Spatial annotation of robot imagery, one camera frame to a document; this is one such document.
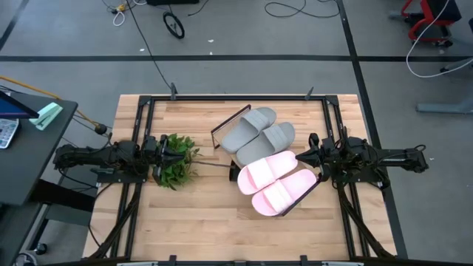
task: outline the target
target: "slide sandal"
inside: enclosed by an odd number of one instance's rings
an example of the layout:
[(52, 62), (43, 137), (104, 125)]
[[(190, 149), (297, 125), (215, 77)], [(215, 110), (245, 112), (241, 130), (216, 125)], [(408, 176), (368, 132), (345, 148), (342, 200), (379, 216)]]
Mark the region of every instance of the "slide sandal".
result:
[(236, 152), (236, 159), (242, 166), (246, 166), (264, 157), (284, 151), (289, 148), (295, 137), (296, 132), (291, 123), (284, 122), (272, 125), (238, 150)]
[(235, 153), (276, 121), (276, 112), (269, 107), (252, 109), (222, 139), (222, 148)]
[(317, 177), (311, 170), (297, 171), (254, 194), (251, 203), (260, 214), (276, 216), (291, 206), (316, 182)]
[(243, 167), (238, 174), (238, 187), (245, 195), (251, 195), (289, 173), (297, 167), (296, 155), (283, 151), (262, 158)]

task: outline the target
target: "gray slide sandal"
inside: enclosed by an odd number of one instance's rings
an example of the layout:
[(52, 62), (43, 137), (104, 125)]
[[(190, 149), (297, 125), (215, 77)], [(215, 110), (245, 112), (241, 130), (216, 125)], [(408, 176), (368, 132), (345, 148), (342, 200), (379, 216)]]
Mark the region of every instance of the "gray slide sandal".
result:
[(296, 137), (293, 124), (289, 122), (265, 129), (250, 143), (236, 153), (236, 159), (243, 166), (289, 148)]
[(269, 107), (250, 110), (242, 116), (238, 124), (222, 139), (222, 148), (235, 153), (252, 141), (263, 130), (276, 121), (276, 112)]

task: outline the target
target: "monitor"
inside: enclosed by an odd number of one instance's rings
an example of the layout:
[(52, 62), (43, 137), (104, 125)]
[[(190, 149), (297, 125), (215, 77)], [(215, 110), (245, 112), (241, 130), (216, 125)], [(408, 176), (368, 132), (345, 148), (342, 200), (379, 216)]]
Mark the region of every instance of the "monitor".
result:
[(0, 91), (0, 118), (38, 118), (38, 113)]

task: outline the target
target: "pink slide sandal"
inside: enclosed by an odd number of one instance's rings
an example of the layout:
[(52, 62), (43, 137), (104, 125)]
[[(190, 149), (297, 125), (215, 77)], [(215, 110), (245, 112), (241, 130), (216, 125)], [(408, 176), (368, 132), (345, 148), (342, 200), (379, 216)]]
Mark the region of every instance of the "pink slide sandal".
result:
[(297, 167), (296, 155), (283, 151), (252, 162), (238, 174), (238, 187), (245, 195), (255, 194)]
[(276, 216), (291, 206), (317, 182), (309, 169), (291, 174), (254, 194), (251, 202), (254, 209), (265, 216)]

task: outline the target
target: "green object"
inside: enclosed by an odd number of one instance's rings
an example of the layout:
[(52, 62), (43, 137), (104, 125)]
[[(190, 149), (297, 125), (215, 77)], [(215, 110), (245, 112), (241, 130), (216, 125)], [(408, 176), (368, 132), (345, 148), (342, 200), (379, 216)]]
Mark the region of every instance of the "green object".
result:
[(62, 111), (57, 103), (50, 103), (43, 109), (39, 110), (38, 118), (31, 118), (30, 122), (33, 125), (36, 125), (36, 128), (39, 130), (44, 130)]
[(184, 160), (165, 168), (161, 172), (162, 187), (176, 190), (175, 186), (184, 185), (191, 181), (191, 177), (198, 176), (195, 170), (191, 171), (192, 160), (197, 156), (199, 149), (193, 149), (195, 142), (190, 137), (177, 137), (177, 134), (168, 136), (168, 147), (179, 153), (185, 153)]

